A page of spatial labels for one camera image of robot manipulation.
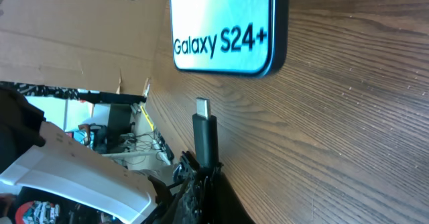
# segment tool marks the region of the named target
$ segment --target desk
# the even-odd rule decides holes
[[[148,113],[176,156],[195,98],[256,223],[429,223],[429,0],[290,0],[288,57],[264,79],[178,72],[170,12]]]

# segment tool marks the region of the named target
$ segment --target cardboard box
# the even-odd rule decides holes
[[[142,94],[167,0],[0,0],[0,80]]]

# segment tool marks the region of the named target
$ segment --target black plastic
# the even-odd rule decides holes
[[[217,143],[217,118],[208,119],[198,114],[192,116],[194,124],[194,141],[196,160],[201,168],[215,168],[219,165],[219,149]]]
[[[155,202],[157,204],[164,203],[169,205],[173,201],[172,193],[170,189],[164,182],[158,180],[156,177],[149,175],[147,179],[152,182],[156,191],[156,199]]]
[[[182,151],[180,164],[173,171],[173,181],[180,182],[187,179],[189,176],[197,173],[200,170],[200,164],[195,160],[191,152]]]
[[[266,74],[279,71],[288,53],[289,0],[275,0],[277,13],[274,14],[274,47],[271,53],[272,65]]]
[[[220,173],[214,176],[212,185],[214,223],[254,223],[241,204],[239,197],[235,194],[225,174]]]

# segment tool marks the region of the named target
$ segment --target black fabric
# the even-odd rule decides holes
[[[45,85],[32,85],[18,82],[0,82],[0,86],[14,89],[24,96],[56,97],[59,99],[79,100],[79,92],[77,89],[48,87]]]

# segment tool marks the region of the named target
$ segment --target electronic device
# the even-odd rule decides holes
[[[288,0],[170,0],[177,69],[265,76],[286,59]]]
[[[123,223],[250,223],[221,172],[208,99],[192,116],[196,155],[182,152],[173,184],[130,171],[78,143],[17,91],[0,87],[0,182],[44,190]],[[180,191],[170,191],[181,186]]]

